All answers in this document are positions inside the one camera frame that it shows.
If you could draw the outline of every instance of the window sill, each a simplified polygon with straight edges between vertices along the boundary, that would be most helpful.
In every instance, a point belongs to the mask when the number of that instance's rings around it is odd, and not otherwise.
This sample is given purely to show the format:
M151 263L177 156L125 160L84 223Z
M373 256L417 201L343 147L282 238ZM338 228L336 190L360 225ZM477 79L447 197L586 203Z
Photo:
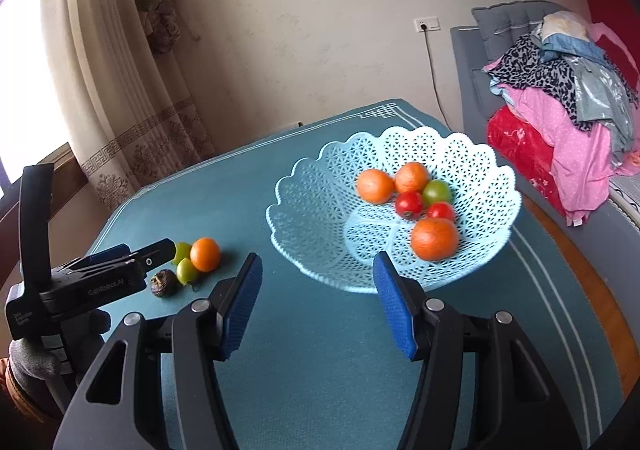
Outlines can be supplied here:
M68 144L56 149L41 162L54 164L51 200L51 216L53 217L88 181ZM20 179L0 199L0 246L2 246L2 250L0 250L0 287L20 259L19 199Z

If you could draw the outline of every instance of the metal screw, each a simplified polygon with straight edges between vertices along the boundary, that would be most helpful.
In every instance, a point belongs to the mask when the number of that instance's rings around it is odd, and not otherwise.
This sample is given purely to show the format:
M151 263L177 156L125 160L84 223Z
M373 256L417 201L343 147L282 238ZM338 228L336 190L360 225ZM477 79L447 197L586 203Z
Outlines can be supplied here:
M439 298L430 298L426 302L429 311L438 312L444 309L444 302Z
M202 313L203 311L209 309L210 306L211 304L209 303L209 300L207 300L206 298L201 298L191 304L191 310L194 313Z
M142 320L140 313L129 313L124 317L124 325L135 325Z
M513 316L508 311L498 311L495 314L495 319L500 324L510 324L513 321Z

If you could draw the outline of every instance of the hand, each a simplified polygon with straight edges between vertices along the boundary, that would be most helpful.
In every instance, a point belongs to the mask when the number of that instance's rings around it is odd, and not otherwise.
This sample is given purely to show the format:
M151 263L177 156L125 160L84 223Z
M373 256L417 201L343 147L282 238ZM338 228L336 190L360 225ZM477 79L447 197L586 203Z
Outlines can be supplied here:
M75 347L69 348L76 368L76 382L80 383L104 345L100 335L110 327L111 317L107 312L94 309L89 313L89 334ZM40 340L23 338L9 345L9 365L18 385L31 401L48 416L60 418L60 410L45 383L45 380L60 374L61 364L57 356L47 351Z

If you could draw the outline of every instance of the power cord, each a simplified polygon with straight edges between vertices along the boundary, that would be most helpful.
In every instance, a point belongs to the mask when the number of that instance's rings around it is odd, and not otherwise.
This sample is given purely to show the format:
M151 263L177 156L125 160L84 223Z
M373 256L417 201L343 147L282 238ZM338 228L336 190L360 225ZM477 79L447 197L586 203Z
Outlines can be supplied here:
M433 82L433 92L436 93L436 101L438 103L438 108L440 109L440 113L444 118L445 124L449 127L449 130L453 130L451 128L451 125L449 125L449 120L447 119L447 115L444 113L444 110L442 109L442 104L440 103L440 95L438 94L438 87L436 85L436 73L433 70L433 57L431 55L431 46L429 45L429 39L427 37L427 26L426 24L420 24L420 28L424 33L424 43L427 46L427 56L429 58L429 69L431 70L431 81Z

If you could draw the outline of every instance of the orange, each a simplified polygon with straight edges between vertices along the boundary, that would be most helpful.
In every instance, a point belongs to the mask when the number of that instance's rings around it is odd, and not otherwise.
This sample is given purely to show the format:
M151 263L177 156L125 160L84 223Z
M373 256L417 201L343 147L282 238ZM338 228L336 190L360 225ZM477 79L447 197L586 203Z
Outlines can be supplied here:
M375 168L362 172L356 181L358 195L373 205L389 201L395 190L396 186L391 176Z
M441 260L453 255L460 241L455 225L448 219L422 219L411 232L411 249L422 260Z
M189 258L196 270L203 273L213 271L220 263L220 247L215 240L202 237L193 243Z
M398 193L422 192L429 182L429 172L422 163L412 161L400 167L396 172L396 189Z

